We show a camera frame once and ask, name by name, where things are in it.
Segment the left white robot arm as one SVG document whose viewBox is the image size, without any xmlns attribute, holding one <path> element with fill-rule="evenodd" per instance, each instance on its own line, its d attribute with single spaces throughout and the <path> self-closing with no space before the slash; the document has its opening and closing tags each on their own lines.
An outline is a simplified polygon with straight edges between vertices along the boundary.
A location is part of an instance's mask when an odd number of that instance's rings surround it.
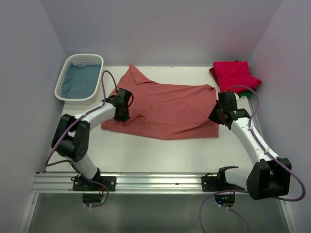
<svg viewBox="0 0 311 233">
<path fill-rule="evenodd" d="M 130 119 L 129 107 L 134 100 L 132 92 L 120 88 L 115 95 L 104 99 L 98 106 L 77 114 L 61 116 L 52 140 L 49 157 L 57 152 L 69 159 L 72 166 L 84 176 L 84 185 L 97 190 L 101 185 L 100 171 L 87 154 L 90 132 L 108 120 L 125 122 Z"/>
</svg>

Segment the salmon pink t shirt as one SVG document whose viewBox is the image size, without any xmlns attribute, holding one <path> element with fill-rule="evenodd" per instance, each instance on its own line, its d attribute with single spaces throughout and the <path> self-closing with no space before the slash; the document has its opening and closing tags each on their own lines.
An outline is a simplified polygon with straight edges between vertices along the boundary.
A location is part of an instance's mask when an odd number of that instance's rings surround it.
<svg viewBox="0 0 311 233">
<path fill-rule="evenodd" d="M 130 119 L 101 124 L 102 130 L 161 140 L 217 138 L 218 124 L 209 120 L 216 103 L 214 87 L 156 83 L 130 65 L 117 84 L 133 93 Z"/>
</svg>

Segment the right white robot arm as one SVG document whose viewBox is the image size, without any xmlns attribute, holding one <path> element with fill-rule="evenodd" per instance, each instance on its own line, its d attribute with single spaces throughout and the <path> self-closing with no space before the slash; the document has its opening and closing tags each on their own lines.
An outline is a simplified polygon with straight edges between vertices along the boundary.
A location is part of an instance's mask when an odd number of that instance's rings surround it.
<svg viewBox="0 0 311 233">
<path fill-rule="evenodd" d="M 209 120 L 227 126 L 239 139 L 247 152 L 253 168 L 250 172 L 237 166 L 219 169 L 216 184 L 221 190 L 237 185 L 248 191 L 254 200 L 285 196 L 289 192 L 292 165 L 287 158 L 281 159 L 260 136 L 251 116 L 239 109 L 237 95 L 220 92 Z"/>
</svg>

